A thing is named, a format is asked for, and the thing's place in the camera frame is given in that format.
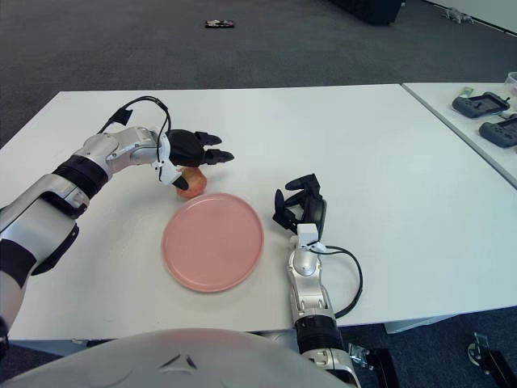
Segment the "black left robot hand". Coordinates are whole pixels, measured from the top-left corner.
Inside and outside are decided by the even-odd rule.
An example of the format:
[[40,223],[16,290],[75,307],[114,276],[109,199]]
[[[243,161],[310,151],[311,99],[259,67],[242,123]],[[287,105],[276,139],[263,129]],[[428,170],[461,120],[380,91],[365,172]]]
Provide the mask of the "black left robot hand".
[[167,133],[170,143],[170,160],[181,169],[174,182],[179,196],[191,199],[203,193],[207,178],[201,171],[203,165],[213,166],[234,160],[229,151],[208,148],[221,144],[218,136],[205,132],[172,129]]

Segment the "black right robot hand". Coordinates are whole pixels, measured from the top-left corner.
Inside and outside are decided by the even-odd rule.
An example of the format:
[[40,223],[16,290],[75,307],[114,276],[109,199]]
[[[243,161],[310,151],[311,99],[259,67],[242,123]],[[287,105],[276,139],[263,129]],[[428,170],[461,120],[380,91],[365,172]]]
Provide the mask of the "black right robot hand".
[[277,189],[275,192],[275,212],[272,220],[285,230],[297,233],[300,224],[314,224],[318,238],[323,235],[327,203],[320,193],[320,184],[315,174],[304,175],[287,182],[284,188],[295,192],[288,199]]

